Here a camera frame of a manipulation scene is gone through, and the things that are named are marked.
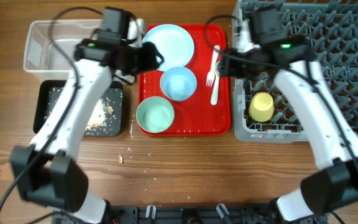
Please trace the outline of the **yellow plastic cup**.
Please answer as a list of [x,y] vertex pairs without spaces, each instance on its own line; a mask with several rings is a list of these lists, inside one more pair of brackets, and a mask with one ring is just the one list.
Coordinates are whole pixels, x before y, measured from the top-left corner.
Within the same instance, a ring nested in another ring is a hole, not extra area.
[[273,116],[273,98],[266,92],[257,93],[251,100],[249,114],[258,122],[266,122]]

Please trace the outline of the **light blue plastic bowl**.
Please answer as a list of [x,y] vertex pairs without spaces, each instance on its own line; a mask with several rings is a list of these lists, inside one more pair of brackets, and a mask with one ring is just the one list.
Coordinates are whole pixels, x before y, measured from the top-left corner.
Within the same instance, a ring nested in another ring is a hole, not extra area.
[[195,74],[185,67],[173,67],[163,73],[160,78],[162,93],[173,101],[185,101],[197,88]]

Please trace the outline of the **green plastic bowl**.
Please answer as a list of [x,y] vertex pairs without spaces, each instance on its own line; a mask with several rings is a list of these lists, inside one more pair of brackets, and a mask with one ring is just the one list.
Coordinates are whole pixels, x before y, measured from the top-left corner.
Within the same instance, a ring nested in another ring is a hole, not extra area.
[[143,100],[137,108],[138,125],[148,133],[161,133],[168,129],[175,118],[172,104],[160,96]]

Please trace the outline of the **rice and food scraps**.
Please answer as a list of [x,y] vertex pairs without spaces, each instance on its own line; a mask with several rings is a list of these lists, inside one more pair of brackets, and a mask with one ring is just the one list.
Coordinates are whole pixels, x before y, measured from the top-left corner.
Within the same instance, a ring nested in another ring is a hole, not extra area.
[[117,136],[121,129],[123,90],[109,88],[96,103],[85,136]]

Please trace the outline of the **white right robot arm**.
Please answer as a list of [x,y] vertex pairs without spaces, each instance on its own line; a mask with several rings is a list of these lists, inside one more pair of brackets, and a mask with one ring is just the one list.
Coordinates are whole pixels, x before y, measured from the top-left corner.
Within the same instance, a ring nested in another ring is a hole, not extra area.
[[294,109],[313,150],[317,173],[273,201],[272,221],[293,223],[358,202],[358,137],[349,127],[302,35],[243,38],[221,52],[223,76],[270,77]]

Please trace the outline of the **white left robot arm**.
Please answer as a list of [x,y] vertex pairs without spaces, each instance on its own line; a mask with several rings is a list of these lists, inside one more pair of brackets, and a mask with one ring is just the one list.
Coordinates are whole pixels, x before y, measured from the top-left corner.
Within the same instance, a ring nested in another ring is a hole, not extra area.
[[77,165],[85,127],[112,76],[157,69],[163,56],[151,42],[141,47],[84,39],[75,48],[72,70],[47,121],[28,147],[11,152],[12,183],[22,200],[51,207],[77,222],[102,223],[107,201],[89,191]]

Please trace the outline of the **black food waste tray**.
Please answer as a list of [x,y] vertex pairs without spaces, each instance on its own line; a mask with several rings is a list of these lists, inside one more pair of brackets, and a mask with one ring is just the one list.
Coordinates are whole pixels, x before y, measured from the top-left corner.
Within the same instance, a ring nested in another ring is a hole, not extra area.
[[[51,115],[64,85],[64,80],[47,80],[40,85],[33,124],[34,133],[40,131],[47,118]],[[94,107],[84,135],[94,137],[114,137],[119,135],[121,132],[123,101],[123,85],[120,82],[113,81]]]

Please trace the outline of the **clear plastic waste bin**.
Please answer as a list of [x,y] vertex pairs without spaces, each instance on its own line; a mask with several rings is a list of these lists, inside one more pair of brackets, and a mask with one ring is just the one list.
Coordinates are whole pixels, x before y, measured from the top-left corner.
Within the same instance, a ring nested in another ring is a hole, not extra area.
[[[31,23],[24,50],[23,69],[33,74],[41,82],[45,80],[65,80],[71,66],[51,44],[48,37],[50,21]],[[70,57],[75,47],[83,39],[92,36],[101,25],[100,19],[67,19],[55,23],[53,39]]]

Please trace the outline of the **pink plastic fork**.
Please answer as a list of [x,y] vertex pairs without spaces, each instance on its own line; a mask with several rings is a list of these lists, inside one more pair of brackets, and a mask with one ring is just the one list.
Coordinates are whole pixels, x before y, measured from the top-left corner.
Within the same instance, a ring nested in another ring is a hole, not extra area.
[[220,46],[215,45],[213,47],[211,66],[210,66],[209,72],[207,73],[207,77],[206,77],[206,86],[207,87],[212,87],[212,85],[214,83],[214,79],[215,79],[214,68],[215,68],[216,62],[218,61],[219,51],[220,51]]

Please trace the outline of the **cream plastic spoon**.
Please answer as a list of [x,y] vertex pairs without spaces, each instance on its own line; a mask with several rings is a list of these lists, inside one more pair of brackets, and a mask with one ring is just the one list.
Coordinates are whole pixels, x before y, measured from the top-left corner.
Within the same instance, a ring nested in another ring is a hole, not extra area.
[[219,72],[219,64],[220,62],[217,62],[215,64],[215,68],[214,68],[214,74],[215,74],[215,81],[214,81],[214,85],[213,85],[213,91],[211,94],[211,100],[210,103],[211,105],[216,105],[218,102],[218,95],[219,95],[219,81],[220,81],[220,72]]

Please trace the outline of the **light blue plastic plate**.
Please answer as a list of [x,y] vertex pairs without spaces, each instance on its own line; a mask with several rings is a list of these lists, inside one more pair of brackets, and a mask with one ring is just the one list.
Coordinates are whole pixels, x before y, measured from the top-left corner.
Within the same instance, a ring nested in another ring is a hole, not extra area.
[[162,24],[151,28],[142,43],[151,42],[164,58],[158,71],[165,72],[173,67],[184,67],[193,57],[195,44],[191,35],[182,27]]

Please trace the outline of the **red plastic tray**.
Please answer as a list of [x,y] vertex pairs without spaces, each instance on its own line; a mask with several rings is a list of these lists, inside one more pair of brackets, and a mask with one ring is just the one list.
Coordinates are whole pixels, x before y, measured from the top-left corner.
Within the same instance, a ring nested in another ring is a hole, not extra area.
[[[209,72],[213,50],[204,39],[204,24],[181,24],[192,37],[195,52],[190,62],[185,66],[194,74],[198,82],[195,93],[184,102],[174,102],[164,96],[159,87],[163,72],[154,70],[139,75],[139,100],[138,105],[145,99],[153,96],[166,98],[173,106],[175,117],[172,125],[161,133],[150,133],[139,129],[148,136],[217,136],[224,134],[231,125],[231,106],[229,94],[229,79],[221,77],[219,81],[219,93],[217,105],[210,104],[212,88],[205,85]],[[209,41],[226,48],[226,34],[217,25],[208,26],[207,35]]]

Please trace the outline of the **food scrap on table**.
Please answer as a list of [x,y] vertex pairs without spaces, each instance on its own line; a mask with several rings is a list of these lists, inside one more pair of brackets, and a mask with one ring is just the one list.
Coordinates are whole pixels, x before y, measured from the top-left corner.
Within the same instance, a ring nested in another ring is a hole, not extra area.
[[121,154],[118,155],[118,161],[119,161],[120,164],[122,164],[124,162],[124,158],[123,158],[123,156]]

